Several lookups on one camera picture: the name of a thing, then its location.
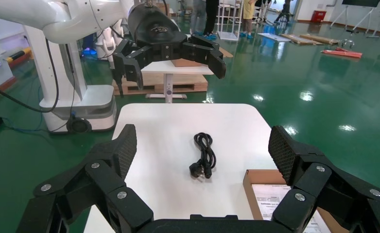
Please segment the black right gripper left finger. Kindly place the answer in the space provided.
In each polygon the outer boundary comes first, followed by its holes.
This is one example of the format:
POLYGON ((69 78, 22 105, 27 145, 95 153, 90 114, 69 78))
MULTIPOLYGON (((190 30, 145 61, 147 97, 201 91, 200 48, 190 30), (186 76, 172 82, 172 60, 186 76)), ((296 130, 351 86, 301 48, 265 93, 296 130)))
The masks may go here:
POLYGON ((79 164, 37 185, 17 232, 67 233, 91 206, 115 232, 139 232, 154 213, 125 182, 136 151, 136 128, 127 124, 116 139, 96 144, 79 164))

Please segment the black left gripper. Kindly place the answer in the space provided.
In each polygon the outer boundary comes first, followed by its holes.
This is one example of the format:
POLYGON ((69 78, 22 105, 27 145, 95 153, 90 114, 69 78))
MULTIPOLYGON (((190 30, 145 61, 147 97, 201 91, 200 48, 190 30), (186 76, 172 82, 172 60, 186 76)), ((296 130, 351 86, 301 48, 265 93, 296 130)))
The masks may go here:
POLYGON ((206 65, 218 79, 225 77, 226 64, 219 44, 198 35, 188 38, 158 7, 144 3, 132 7, 128 27, 135 43, 124 39, 112 54, 112 75, 120 95, 123 95, 123 77, 143 90, 141 70, 151 61, 180 59, 181 49, 183 59, 206 65))

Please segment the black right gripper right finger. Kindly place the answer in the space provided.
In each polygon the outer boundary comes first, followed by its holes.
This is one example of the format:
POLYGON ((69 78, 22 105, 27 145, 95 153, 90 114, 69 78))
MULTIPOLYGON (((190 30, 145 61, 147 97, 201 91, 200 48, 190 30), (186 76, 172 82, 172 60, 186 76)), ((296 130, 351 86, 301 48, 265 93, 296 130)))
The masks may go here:
POLYGON ((290 190, 272 221, 293 233, 306 228, 315 211, 328 212, 351 233, 380 233, 380 188, 335 166, 317 147, 271 128, 268 151, 290 190))

